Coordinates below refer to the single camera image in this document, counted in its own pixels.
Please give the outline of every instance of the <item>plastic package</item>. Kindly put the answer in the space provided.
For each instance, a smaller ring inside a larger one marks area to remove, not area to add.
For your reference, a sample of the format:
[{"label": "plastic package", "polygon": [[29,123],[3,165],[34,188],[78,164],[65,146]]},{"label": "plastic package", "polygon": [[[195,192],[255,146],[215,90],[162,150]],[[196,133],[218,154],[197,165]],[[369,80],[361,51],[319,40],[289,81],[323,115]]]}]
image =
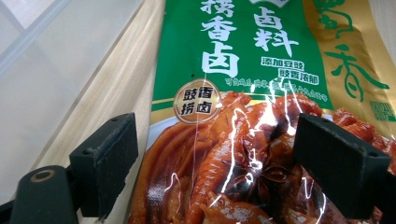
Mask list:
[{"label": "plastic package", "polygon": [[307,113],[383,150],[396,172],[395,66],[366,1],[169,0],[165,10],[130,223],[381,218],[343,217],[292,156]]}]

